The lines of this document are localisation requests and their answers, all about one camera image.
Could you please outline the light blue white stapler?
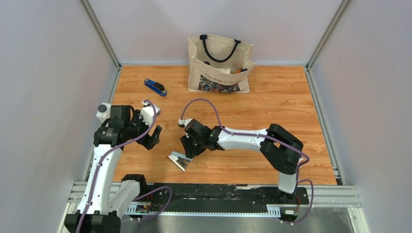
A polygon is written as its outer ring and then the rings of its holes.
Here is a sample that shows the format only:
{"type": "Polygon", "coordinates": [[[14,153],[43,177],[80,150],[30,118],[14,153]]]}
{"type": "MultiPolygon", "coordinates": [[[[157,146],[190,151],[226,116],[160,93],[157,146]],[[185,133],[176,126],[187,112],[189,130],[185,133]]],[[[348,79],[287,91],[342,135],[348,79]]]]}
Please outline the light blue white stapler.
{"type": "Polygon", "coordinates": [[[188,165],[192,159],[187,158],[184,154],[172,151],[168,158],[182,171],[186,172],[188,165]]]}

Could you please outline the blue black stapler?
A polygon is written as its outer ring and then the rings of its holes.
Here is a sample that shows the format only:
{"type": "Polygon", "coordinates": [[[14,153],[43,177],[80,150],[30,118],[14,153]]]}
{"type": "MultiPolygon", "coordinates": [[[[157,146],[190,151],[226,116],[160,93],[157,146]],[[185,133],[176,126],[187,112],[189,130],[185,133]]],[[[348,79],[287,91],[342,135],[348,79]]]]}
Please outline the blue black stapler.
{"type": "Polygon", "coordinates": [[[144,80],[144,85],[146,87],[148,87],[149,89],[151,89],[152,91],[156,92],[158,95],[165,97],[167,95],[167,91],[164,87],[164,85],[155,82],[153,80],[150,79],[145,79],[144,80]]]}

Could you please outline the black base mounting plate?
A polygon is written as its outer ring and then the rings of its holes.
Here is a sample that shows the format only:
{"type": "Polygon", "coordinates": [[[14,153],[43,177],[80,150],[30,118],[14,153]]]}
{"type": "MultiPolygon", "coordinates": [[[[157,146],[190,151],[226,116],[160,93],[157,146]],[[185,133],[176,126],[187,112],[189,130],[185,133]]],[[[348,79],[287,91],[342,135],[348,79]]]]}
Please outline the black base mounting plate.
{"type": "Polygon", "coordinates": [[[154,191],[140,199],[150,210],[179,213],[265,213],[267,205],[286,205],[295,209],[310,203],[304,187],[295,195],[282,196],[276,186],[210,183],[153,183],[143,193],[154,191]]]}

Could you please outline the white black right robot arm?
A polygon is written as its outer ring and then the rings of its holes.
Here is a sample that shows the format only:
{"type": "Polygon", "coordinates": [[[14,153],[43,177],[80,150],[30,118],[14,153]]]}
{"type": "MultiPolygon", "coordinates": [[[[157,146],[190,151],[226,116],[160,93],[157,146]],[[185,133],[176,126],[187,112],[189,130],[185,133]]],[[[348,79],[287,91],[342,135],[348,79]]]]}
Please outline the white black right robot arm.
{"type": "Polygon", "coordinates": [[[278,124],[267,129],[248,131],[215,126],[209,128],[195,119],[180,119],[179,127],[185,135],[180,138],[187,158],[194,158],[205,150],[259,151],[278,171],[277,197],[283,203],[296,198],[298,164],[304,144],[278,124]]]}

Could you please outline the aluminium frame rail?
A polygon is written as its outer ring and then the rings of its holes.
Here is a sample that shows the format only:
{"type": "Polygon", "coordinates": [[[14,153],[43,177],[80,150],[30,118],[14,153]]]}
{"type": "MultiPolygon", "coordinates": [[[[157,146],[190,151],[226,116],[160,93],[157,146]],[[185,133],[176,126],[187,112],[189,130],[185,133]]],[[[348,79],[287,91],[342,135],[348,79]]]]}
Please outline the aluminium frame rail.
{"type": "Polygon", "coordinates": [[[367,233],[352,186],[112,183],[90,194],[76,182],[61,230],[70,233],[367,233]]]}

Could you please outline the beige canvas tote bag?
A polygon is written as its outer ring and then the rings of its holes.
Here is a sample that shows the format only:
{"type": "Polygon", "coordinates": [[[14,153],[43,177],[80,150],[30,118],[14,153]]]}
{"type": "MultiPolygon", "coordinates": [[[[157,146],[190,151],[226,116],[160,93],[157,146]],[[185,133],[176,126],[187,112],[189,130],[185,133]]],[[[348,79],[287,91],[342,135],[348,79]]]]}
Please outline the beige canvas tote bag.
{"type": "Polygon", "coordinates": [[[254,45],[214,34],[187,39],[190,92],[249,93],[254,45]]]}

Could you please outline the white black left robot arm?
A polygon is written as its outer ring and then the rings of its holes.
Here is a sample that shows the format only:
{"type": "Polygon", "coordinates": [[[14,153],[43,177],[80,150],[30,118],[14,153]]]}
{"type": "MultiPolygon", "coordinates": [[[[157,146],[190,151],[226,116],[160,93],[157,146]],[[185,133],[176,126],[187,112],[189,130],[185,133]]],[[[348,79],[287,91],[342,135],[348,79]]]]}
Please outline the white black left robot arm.
{"type": "Polygon", "coordinates": [[[133,199],[148,197],[144,175],[127,174],[111,195],[112,181],[125,145],[136,142],[147,150],[159,143],[162,128],[155,125],[161,111],[149,100],[136,110],[131,105],[102,103],[96,117],[101,125],[93,137],[93,157],[86,189],[64,226],[70,233],[118,233],[121,218],[133,199]]]}

